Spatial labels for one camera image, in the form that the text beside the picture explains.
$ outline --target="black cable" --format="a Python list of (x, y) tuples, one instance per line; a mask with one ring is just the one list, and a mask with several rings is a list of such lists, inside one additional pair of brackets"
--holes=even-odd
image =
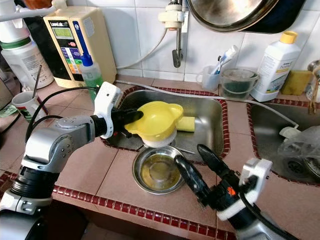
[(239, 196), (246, 206), (247, 209), (250, 210), (250, 212), (258, 219), (260, 220), (267, 228), (278, 234), (279, 236), (283, 237), (286, 240), (298, 240), (295, 236), (290, 234), (289, 232), (282, 230), (281, 228), (277, 227), (273, 223), (271, 223), (269, 220), (267, 220), (264, 216), (260, 214), (246, 199), (245, 192), (243, 189), (240, 187), (239, 189)]
[(36, 121), (33, 126), (32, 126), (32, 131), (36, 128), (36, 126), (38, 126), (39, 123), (41, 123), (42, 121), (46, 120), (46, 119), (62, 119), (62, 116), (58, 116), (58, 115), (48, 115), (48, 116), (44, 116), (42, 118), (40, 118), (38, 121)]
[(1, 132), (1, 134), (4, 134), (4, 133), (6, 133), (15, 123), (16, 123), (16, 121), (18, 121), (18, 119), (20, 118), (20, 113), (18, 113), (18, 115), (15, 117), (15, 119), (10, 123), (10, 125), (9, 126), (7, 126), (2, 132)]
[(98, 88), (97, 87), (90, 87), (90, 86), (79, 86), (79, 87), (73, 87), (73, 88), (68, 88), (68, 89), (64, 89), (64, 90), (60, 90), (60, 91), (56, 91), (52, 94), (50, 94), (49, 96), (47, 96), (41, 103), (40, 105), (38, 106), (38, 108), (35, 110), (30, 122), (29, 122), (29, 125), (28, 125), (28, 128), (26, 130), (26, 133), (25, 133), (25, 140), (24, 142), (27, 143), (28, 139), (30, 138), (30, 135), (32, 133), (32, 130), (33, 130), (33, 125), (34, 125), (34, 122), (35, 122), (35, 119), (38, 115), (38, 113), (40, 112), (41, 108), (45, 105), (45, 103), (52, 97), (58, 95), (58, 94), (62, 94), (62, 93), (65, 93), (65, 92), (69, 92), (69, 91), (73, 91), (73, 90), (80, 90), (80, 89), (88, 89), (88, 90), (94, 90), (96, 91)]

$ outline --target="white tile wall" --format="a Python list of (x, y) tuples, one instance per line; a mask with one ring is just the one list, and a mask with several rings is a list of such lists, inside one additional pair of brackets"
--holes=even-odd
[[(164, 25), (158, 14), (170, 0), (67, 0), (70, 6), (101, 7), (105, 15), (113, 56), (117, 66), (134, 63), (160, 39)], [(302, 48), (294, 65), (306, 70), (312, 60), (320, 59), (320, 0), (306, 0), (303, 10), (289, 28), (298, 32), (297, 44)], [(176, 32), (168, 32), (158, 49), (143, 62), (119, 69), (118, 73), (132, 76), (195, 82), (205, 66), (215, 65), (219, 55), (232, 45), (240, 48), (230, 67), (256, 69), (265, 48), (278, 41), (281, 33), (257, 34), (248, 32), (217, 33), (200, 25), (189, 16), (188, 33), (182, 35), (183, 61), (173, 66), (172, 50), (176, 48)]]

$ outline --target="stainless steel sink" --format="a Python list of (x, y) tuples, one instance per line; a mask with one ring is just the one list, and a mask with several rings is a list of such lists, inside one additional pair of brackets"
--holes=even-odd
[[(300, 131), (320, 125), (319, 110), (317, 114), (309, 115), (307, 107), (273, 103), (267, 103), (266, 105), (298, 123)], [(303, 159), (297, 157), (285, 158), (278, 155), (278, 147), (285, 139), (279, 135), (279, 132), (284, 127), (293, 127), (289, 122), (257, 105), (252, 106), (251, 117), (258, 153), (260, 157), (273, 162), (272, 170), (274, 172), (289, 180), (320, 183), (320, 178), (309, 170)]]
[[(152, 90), (137, 90), (129, 93), (119, 108), (137, 109), (152, 101), (179, 104), (184, 109), (184, 116), (195, 117), (195, 131), (178, 131), (175, 140), (171, 144), (180, 150), (193, 152), (194, 154), (182, 151), (182, 154), (188, 160), (195, 163), (203, 163), (197, 151), (197, 144), (205, 144), (217, 155), (222, 153), (224, 148), (222, 107), (218, 101), (174, 96)], [(124, 135), (118, 134), (110, 138), (108, 142), (113, 146), (131, 150), (139, 150), (144, 145), (138, 135), (126, 138)]]

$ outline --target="plastic bag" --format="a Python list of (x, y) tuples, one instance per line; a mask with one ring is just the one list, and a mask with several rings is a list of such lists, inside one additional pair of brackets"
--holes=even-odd
[(278, 154), (293, 158), (320, 160), (320, 126), (312, 126), (283, 142)]

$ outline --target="ceramic tile countertop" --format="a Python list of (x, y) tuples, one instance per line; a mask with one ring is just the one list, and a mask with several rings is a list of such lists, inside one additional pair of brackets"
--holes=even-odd
[[(154, 87), (201, 91), (200, 86), (192, 82), (121, 75), (117, 79)], [(127, 84), (117, 84), (117, 86), (123, 91), (132, 87)], [(50, 93), (60, 89), (62, 88), (53, 82), (50, 86), (40, 89), (38, 93), (44, 99)], [(303, 100), (303, 97), (300, 96), (290, 98), (297, 101), (300, 98)], [(50, 114), (61, 116), (92, 115), (94, 110), (86, 90), (64, 93), (48, 103)], [(227, 108), (231, 148), (224, 161), (231, 169), (241, 172), (243, 164), (255, 156), (247, 108), (245, 103), (233, 101), (227, 101)], [(4, 129), (11, 119), (2, 120), (0, 130)], [(50, 124), (52, 120), (45, 121), (40, 127), (47, 127)], [(27, 126), (27, 122), (20, 118), (5, 134), (4, 144), (0, 149), (0, 175), (3, 171), (18, 172), (24, 151), (24, 135)], [(61, 188), (58, 189), (57, 194), (52, 195), (53, 198), (184, 238), (233, 239), (231, 234), (224, 234), (224, 231), (234, 232), (231, 225), (226, 221), (220, 221), (216, 217), (216, 211), (208, 207), (202, 209), (186, 185), (167, 195), (153, 195), (141, 190), (136, 185), (131, 170), (136, 155), (136, 152), (107, 147), (99, 138), (96, 138), (94, 142), (78, 149), (70, 157), (56, 183)], [(209, 186), (217, 183), (216, 174), (208, 167), (200, 165), (196, 167)], [(65, 188), (74, 191), (67, 193)], [(78, 191), (88, 195), (83, 197)], [(272, 173), (257, 205), (296, 237), (316, 240), (320, 235), (319, 199), (320, 188), (292, 183)], [(134, 208), (125, 209), (127, 206), (136, 206), (137, 213), (132, 214), (131, 210)], [(154, 214), (152, 220), (148, 219), (148, 213)], [(163, 223), (156, 220), (157, 213), (161, 216)], [(165, 224), (167, 216), (169, 216), (169, 222)], [(180, 227), (175, 226), (176, 219)], [(188, 230), (182, 227), (185, 220), (188, 221), (186, 227)], [(194, 223), (199, 224), (195, 225), (196, 228), (199, 228), (198, 230), (192, 230)], [(206, 226), (207, 232), (201, 233), (202, 225)]]

